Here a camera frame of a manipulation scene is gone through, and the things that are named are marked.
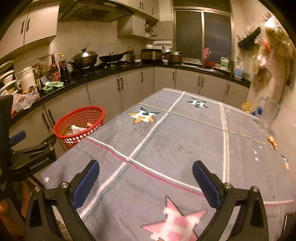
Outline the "left hand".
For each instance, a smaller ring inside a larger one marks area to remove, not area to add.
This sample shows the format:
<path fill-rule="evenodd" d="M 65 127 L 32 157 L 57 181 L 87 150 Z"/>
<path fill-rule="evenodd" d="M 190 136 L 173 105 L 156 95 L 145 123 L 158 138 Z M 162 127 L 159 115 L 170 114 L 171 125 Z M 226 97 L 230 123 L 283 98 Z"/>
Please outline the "left hand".
<path fill-rule="evenodd" d="M 21 182 L 21 213 L 18 214 L 14 205 L 9 199 L 1 201 L 1 221 L 10 234 L 17 237 L 22 237 L 24 234 L 25 222 L 22 217 L 27 214 L 28 205 L 30 202 L 29 188 L 25 182 Z"/>

